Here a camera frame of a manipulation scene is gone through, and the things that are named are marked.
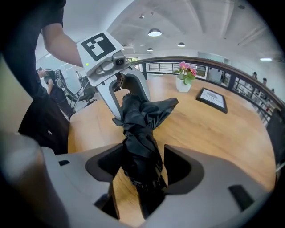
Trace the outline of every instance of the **black umbrella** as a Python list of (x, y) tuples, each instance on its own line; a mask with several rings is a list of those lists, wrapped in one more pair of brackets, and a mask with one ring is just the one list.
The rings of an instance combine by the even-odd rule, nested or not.
[(122, 120), (113, 119), (124, 129), (122, 168), (137, 187), (145, 218), (163, 201), (166, 187), (161, 176), (163, 162), (152, 131), (177, 104), (176, 98), (147, 102), (136, 95), (126, 94), (122, 102)]

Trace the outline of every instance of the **round table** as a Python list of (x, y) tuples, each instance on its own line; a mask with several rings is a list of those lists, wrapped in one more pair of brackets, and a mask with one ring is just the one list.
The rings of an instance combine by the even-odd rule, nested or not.
[[(163, 158), (165, 144), (189, 148), (224, 158), (236, 164), (267, 191), (274, 187), (275, 160), (265, 127), (251, 103), (242, 97), (213, 85), (195, 80), (187, 93), (180, 93), (174, 75), (162, 75), (147, 80), (151, 101), (177, 98), (179, 104), (164, 122), (154, 130), (154, 138)], [(197, 101), (199, 91), (207, 88), (225, 96), (228, 113)], [(119, 103), (128, 90), (115, 93)], [(111, 111), (99, 100), (72, 116), (68, 152), (81, 152), (121, 143), (123, 128), (116, 126)], [(167, 172), (163, 169), (167, 182)], [(122, 168), (113, 180), (120, 221), (136, 227), (144, 222), (136, 188)]]

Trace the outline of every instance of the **flower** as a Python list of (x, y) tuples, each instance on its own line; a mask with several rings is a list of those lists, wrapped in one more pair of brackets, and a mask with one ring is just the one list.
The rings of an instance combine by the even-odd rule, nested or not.
[(187, 63), (185, 63), (185, 62), (181, 62), (181, 63), (179, 64), (179, 66), (180, 66), (182, 69), (187, 69), (187, 68), (190, 67), (190, 65), (187, 64)]
[(192, 73), (194, 76), (196, 76), (197, 71), (196, 71), (194, 68), (192, 68), (192, 67), (190, 67), (189, 69), (190, 69), (191, 73)]

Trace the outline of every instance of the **black metal railing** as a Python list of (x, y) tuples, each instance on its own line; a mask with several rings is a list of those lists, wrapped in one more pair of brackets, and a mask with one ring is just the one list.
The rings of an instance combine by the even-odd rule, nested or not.
[(196, 57), (156, 57), (132, 62), (133, 65), (142, 65), (142, 73), (147, 79), (152, 74), (173, 73), (180, 62), (186, 62), (197, 71), (197, 79), (221, 86), (241, 96), (256, 109), (264, 124), (267, 125), (273, 110), (285, 107), (269, 88), (243, 71), (227, 64)]

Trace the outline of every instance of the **black picture frame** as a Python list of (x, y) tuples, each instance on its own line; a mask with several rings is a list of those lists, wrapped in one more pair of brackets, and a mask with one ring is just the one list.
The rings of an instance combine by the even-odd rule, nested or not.
[(209, 90), (209, 91), (211, 91), (212, 93), (217, 94), (217, 95), (220, 95), (220, 96), (223, 97), (224, 108), (221, 107), (221, 106), (219, 106), (219, 105), (216, 105), (215, 103), (212, 103), (212, 102), (210, 102), (210, 101), (208, 101), (208, 100), (205, 100), (205, 99), (201, 98), (201, 95), (202, 95), (202, 93), (203, 93), (204, 90), (209, 90), (209, 89), (203, 87), (203, 88), (200, 90), (200, 92), (197, 94), (197, 96), (196, 96), (196, 100), (197, 100), (197, 101), (200, 101), (200, 102), (205, 103), (205, 104), (207, 104), (207, 105), (209, 105), (209, 106), (212, 106), (213, 108), (215, 108), (215, 109), (217, 109), (217, 110), (220, 110), (220, 111), (222, 111), (223, 113), (228, 113), (228, 108), (227, 108), (226, 99), (224, 98), (223, 95), (221, 95), (221, 94), (219, 94), (219, 93), (217, 93), (217, 92), (215, 92), (215, 91), (213, 91), (213, 90)]

